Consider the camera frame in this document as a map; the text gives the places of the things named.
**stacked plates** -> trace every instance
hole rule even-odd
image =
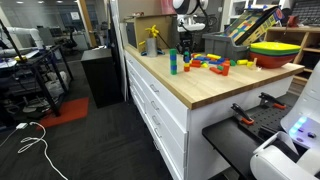
[[[278,68],[292,61],[300,51],[300,46],[278,43],[259,42],[250,46],[250,58],[257,58],[257,65],[265,68]]]

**white cable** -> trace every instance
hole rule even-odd
[[[40,126],[42,129],[43,129],[43,135],[41,136],[41,138],[37,138],[37,137],[26,137],[24,139],[21,140],[21,143],[24,143],[24,142],[27,142],[27,141],[31,141],[31,140],[34,140],[34,142],[30,143],[30,144],[27,144],[25,146],[23,146],[19,151],[18,153],[23,153],[24,151],[26,151],[27,149],[29,149],[31,146],[33,146],[34,144],[38,143],[39,141],[42,141],[44,142],[44,144],[46,145],[46,148],[44,149],[44,155],[46,156],[46,158],[48,159],[51,167],[57,171],[60,176],[65,179],[65,180],[68,180],[68,178],[66,178],[52,163],[52,161],[50,160],[50,158],[48,157],[47,155],[47,149],[48,149],[48,143],[46,140],[44,140],[44,136],[46,135],[46,129],[39,123],[36,123],[36,122],[30,122],[30,125],[33,125],[33,124],[36,124],[38,126]]]
[[[4,143],[6,143],[7,140],[10,138],[10,136],[12,136],[12,134],[15,133],[16,131],[17,131],[17,129],[15,129],[14,131],[12,131],[12,133],[10,133],[9,136],[1,143],[0,147],[1,147],[2,145],[4,145]]]

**black box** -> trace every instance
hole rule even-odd
[[[111,50],[84,51],[81,63],[98,108],[123,101]]]

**red mat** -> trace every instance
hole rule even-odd
[[[47,128],[84,118],[88,114],[88,104],[89,98],[64,102],[59,110],[61,116],[44,117],[42,120],[40,120],[40,124]]]

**light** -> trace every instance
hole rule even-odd
[[[292,134],[295,134],[296,132],[297,132],[296,129],[291,129],[291,130],[290,130],[290,133],[292,133]]]
[[[305,116],[302,116],[300,119],[299,119],[299,122],[300,123],[305,123],[307,121],[307,117],[305,117]]]
[[[294,127],[295,127],[296,129],[301,128],[301,126],[302,126],[302,124],[298,124],[298,123],[296,123],[296,124],[294,125]]]

